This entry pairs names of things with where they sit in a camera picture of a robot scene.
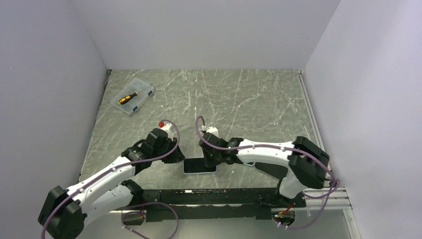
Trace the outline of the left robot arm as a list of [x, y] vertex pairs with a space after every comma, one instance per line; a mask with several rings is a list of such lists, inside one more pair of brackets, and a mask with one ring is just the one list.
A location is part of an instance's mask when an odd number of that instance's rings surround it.
[[171, 124], [155, 128], [88, 179], [66, 189], [51, 189], [38, 216], [43, 227], [41, 238], [75, 239], [84, 227], [113, 210], [151, 203], [152, 197], [146, 196], [132, 178], [154, 161], [184, 160], [179, 142], [180, 132]]

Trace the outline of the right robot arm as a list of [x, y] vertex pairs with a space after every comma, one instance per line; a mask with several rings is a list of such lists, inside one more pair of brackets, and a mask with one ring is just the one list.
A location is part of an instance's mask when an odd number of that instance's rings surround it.
[[209, 128], [204, 134], [199, 134], [199, 138], [206, 166], [266, 163], [286, 168], [287, 174], [274, 193], [274, 200], [281, 207], [289, 205], [307, 188], [324, 187], [329, 155], [306, 137], [298, 136], [294, 141], [281, 143], [236, 137], [225, 141]]

